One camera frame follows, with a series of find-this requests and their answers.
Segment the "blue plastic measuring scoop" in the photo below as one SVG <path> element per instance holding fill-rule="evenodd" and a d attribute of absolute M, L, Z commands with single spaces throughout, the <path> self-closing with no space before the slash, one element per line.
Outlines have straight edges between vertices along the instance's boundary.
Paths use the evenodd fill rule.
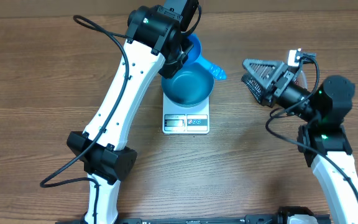
<path fill-rule="evenodd" d="M 188 59 L 184 66 L 199 65 L 208 71 L 216 80 L 225 80 L 226 72 L 218 65 L 210 62 L 202 56 L 202 45 L 196 34 L 188 36 L 188 40 L 193 44 L 193 48 L 188 53 Z"/>

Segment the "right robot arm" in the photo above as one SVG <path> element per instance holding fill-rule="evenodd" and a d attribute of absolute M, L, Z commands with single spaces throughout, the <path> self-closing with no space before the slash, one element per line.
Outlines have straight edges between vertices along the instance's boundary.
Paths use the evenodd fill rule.
<path fill-rule="evenodd" d="M 281 61 L 245 59 L 242 82 L 258 104 L 272 108 L 266 130 L 297 146 L 304 155 L 326 197 L 335 223 L 358 223 L 358 176 L 344 118 L 352 109 L 355 85 L 345 77 L 331 75 L 316 80 L 311 91 L 296 84 L 305 64 L 318 63 L 302 56 L 292 67 Z M 297 116 L 305 123 L 292 140 L 273 131 L 276 119 Z"/>

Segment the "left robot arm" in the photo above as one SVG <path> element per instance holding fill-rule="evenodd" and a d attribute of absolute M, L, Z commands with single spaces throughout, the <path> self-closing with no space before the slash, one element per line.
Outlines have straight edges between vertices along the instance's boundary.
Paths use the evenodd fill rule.
<path fill-rule="evenodd" d="M 190 22 L 201 12 L 198 1 L 166 1 L 141 6 L 127 20 L 121 64 L 99 110 L 84 131 L 72 131 L 67 146 L 84 163 L 89 208 L 81 223 L 115 223 L 120 183 L 137 153 L 126 146 L 129 129 L 151 81 L 172 78 L 188 59 L 193 44 Z"/>

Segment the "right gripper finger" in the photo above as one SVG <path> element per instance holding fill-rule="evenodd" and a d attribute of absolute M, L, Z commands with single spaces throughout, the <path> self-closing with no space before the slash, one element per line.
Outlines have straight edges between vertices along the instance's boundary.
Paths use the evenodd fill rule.
<path fill-rule="evenodd" d="M 249 73 L 242 76 L 241 81 L 246 85 L 254 96 L 255 100 L 261 104 L 264 90 L 261 88 L 257 80 Z"/>
<path fill-rule="evenodd" d="M 249 58 L 245 59 L 242 64 L 247 73 L 263 88 L 268 88 L 278 75 L 278 72 L 285 66 L 283 61 Z"/>

